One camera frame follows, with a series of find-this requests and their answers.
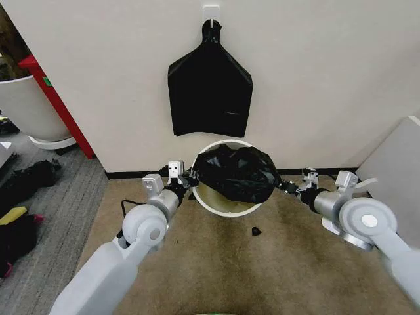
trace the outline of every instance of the trash can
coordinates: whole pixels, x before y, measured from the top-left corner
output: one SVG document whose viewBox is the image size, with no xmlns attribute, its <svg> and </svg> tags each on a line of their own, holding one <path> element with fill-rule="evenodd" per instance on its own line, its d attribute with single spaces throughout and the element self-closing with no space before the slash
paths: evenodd
<svg viewBox="0 0 420 315">
<path fill-rule="evenodd" d="M 212 150 L 214 148 L 217 148 L 220 144 L 226 144 L 231 149 L 238 149 L 242 147 L 252 146 L 251 144 L 245 141 L 241 141 L 241 140 L 234 140 L 234 139 L 221 140 L 221 141 L 216 141 L 206 146 L 204 149 L 202 149 L 199 152 L 199 154 Z M 192 164 L 192 168 L 194 168 L 196 159 L 194 160 Z M 250 214 L 251 212 L 257 210 L 262 205 L 261 203 L 255 204 L 255 203 L 229 200 L 226 197 L 224 197 L 222 194 L 208 187 L 206 184 L 202 182 L 199 183 L 197 187 L 194 187 L 192 191 L 197 201 L 204 208 L 222 217 L 241 217 L 243 215 Z"/>
</svg>

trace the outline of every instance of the gray carpet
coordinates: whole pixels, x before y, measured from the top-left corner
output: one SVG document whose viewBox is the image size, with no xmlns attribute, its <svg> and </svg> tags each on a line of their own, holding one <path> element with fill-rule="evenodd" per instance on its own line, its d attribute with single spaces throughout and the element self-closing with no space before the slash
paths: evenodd
<svg viewBox="0 0 420 315">
<path fill-rule="evenodd" d="M 36 148 L 21 133 L 0 136 L 0 141 L 11 141 L 19 155 L 0 169 L 0 182 L 13 169 L 36 161 L 54 158 L 62 166 L 60 180 L 53 187 L 41 188 L 22 202 L 29 213 L 41 214 L 45 220 L 36 248 L 16 262 L 9 278 L 0 280 L 1 314 L 48 314 L 74 273 L 107 178 L 99 160 L 88 160 L 79 148 L 58 156 Z"/>
</svg>

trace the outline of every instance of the white planter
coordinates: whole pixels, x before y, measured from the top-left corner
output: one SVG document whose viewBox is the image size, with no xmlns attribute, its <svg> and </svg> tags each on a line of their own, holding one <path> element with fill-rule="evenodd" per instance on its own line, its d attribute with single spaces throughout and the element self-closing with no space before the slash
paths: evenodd
<svg viewBox="0 0 420 315">
<path fill-rule="evenodd" d="M 30 138 L 52 143 L 51 149 L 75 143 L 74 139 L 63 142 L 72 135 L 32 75 L 0 82 L 0 110 Z"/>
</svg>

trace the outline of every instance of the white wall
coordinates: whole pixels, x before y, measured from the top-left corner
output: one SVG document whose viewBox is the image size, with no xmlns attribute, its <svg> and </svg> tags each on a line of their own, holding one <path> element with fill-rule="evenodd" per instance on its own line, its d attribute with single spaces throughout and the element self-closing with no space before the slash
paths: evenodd
<svg viewBox="0 0 420 315">
<path fill-rule="evenodd" d="M 191 162 L 167 67 L 201 37 L 198 0 L 0 0 L 107 171 Z M 251 73 L 244 140 L 277 167 L 354 167 L 420 108 L 417 0 L 229 0 L 222 44 Z"/>
</svg>

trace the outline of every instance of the black cable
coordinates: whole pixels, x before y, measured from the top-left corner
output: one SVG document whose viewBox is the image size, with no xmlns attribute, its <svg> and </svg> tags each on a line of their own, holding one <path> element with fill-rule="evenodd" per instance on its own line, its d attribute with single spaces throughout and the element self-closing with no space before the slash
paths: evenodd
<svg viewBox="0 0 420 315">
<path fill-rule="evenodd" d="M 123 210 L 123 216 L 124 217 L 127 215 L 127 213 L 125 212 L 125 207 L 124 207 L 125 202 L 132 203 L 133 205 L 144 205 L 144 203 L 135 202 L 133 200 L 128 200 L 128 199 L 122 199 L 121 200 L 121 209 Z"/>
</svg>

